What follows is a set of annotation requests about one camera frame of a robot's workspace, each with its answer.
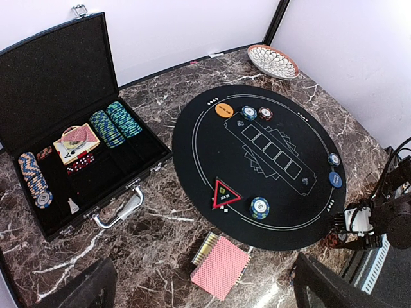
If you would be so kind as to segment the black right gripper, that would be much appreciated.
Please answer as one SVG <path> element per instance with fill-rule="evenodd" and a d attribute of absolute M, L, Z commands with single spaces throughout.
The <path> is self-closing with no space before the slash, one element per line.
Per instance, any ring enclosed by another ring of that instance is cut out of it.
<path fill-rule="evenodd" d="M 383 234 L 395 248 L 410 248 L 410 193 L 390 197 L 405 183 L 410 182 L 410 161 L 402 160 L 386 176 L 382 192 L 372 200 L 361 199 L 350 203 L 329 220 L 331 231 L 357 235 L 354 241 L 337 245 L 337 249 L 370 250 L 383 246 Z M 324 307 L 391 307 L 383 300 L 354 287 L 346 279 L 353 278 L 350 270 L 358 269 L 367 252 L 354 252 L 347 265 L 337 275 L 311 255 L 300 252 L 294 263 L 293 289 L 297 307 L 313 307 L 313 294 Z"/>

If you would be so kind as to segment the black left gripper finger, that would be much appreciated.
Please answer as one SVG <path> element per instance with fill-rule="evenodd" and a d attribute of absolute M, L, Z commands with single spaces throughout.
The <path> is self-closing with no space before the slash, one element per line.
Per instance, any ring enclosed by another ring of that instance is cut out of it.
<path fill-rule="evenodd" d="M 113 307 L 117 272 L 109 258 L 99 259 L 66 286 L 34 307 Z"/>

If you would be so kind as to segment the brown poker chip stack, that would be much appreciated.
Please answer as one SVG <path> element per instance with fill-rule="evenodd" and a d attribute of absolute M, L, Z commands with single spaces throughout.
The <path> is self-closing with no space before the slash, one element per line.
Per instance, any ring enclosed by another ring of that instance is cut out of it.
<path fill-rule="evenodd" d="M 325 245 L 329 248 L 337 248 L 347 241 L 347 234 L 330 232 L 324 239 Z"/>

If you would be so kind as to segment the blue round blind button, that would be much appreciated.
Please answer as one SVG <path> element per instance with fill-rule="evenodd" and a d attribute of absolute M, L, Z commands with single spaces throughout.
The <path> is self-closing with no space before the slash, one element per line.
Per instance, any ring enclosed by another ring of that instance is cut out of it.
<path fill-rule="evenodd" d="M 342 187 L 342 178 L 337 172 L 330 172 L 328 175 L 328 180 L 334 188 L 339 189 Z"/>

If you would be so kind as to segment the orange round blind button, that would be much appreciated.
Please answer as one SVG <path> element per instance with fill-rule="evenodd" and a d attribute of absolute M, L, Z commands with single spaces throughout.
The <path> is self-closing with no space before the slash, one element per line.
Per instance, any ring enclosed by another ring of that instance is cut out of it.
<path fill-rule="evenodd" d="M 234 114 L 234 109 L 226 103 L 218 103 L 215 105 L 215 112 L 223 118 L 230 118 Z"/>

